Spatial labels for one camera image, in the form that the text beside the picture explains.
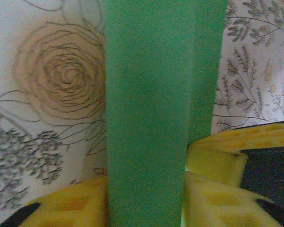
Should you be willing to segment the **green square paper sheet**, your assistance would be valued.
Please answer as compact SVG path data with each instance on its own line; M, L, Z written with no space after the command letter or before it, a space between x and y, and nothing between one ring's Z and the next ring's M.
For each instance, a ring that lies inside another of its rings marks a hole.
M106 0L109 227L180 227L186 149L211 130L228 0Z

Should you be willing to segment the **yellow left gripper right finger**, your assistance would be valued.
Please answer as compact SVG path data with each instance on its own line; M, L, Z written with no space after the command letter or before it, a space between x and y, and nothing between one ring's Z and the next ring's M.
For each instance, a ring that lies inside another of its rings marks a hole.
M181 227L284 227L284 208L259 194L186 171Z

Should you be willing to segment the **floral print tablecloth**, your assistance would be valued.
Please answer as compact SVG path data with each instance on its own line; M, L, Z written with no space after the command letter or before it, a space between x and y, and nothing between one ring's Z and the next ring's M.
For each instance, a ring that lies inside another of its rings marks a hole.
M284 98L258 65L277 30L280 0L228 0L211 130L197 140L284 122ZM0 0L0 224L39 197L108 178L106 40L106 0ZM284 61L276 82L284 95Z

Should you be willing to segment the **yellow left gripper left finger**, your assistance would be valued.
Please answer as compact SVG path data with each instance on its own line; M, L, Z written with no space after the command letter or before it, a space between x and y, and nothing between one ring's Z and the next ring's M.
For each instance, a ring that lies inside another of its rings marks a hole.
M107 176L39 197L0 227L108 227Z

